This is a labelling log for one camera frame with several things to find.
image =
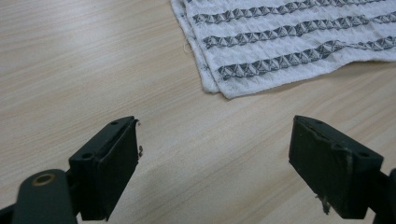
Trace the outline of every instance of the patterned towel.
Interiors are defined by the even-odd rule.
[[[395,0],[171,0],[205,91],[227,98],[396,61]]]

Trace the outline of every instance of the white towel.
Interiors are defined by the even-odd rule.
[[[204,90],[227,98],[396,61],[395,0],[171,0]]]

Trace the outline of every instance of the wooden table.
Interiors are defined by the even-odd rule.
[[[0,3],[0,207],[113,119],[144,157],[109,223],[372,223],[326,216],[289,164],[294,115],[396,156],[396,63],[227,100],[204,93],[169,0]]]

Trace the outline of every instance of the cloth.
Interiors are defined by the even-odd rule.
[[[395,0],[171,0],[205,91],[227,98],[396,61]]]

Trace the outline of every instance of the screw hole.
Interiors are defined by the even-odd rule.
[[[363,156],[363,157],[369,157],[370,155],[365,153],[365,152],[360,152],[359,155]]]
[[[36,177],[33,180],[33,186],[40,187],[47,185],[48,183],[52,182],[52,180],[55,178],[55,174],[43,174],[38,177]]]
[[[90,159],[91,157],[93,157],[91,152],[82,154],[82,159],[84,160]]]

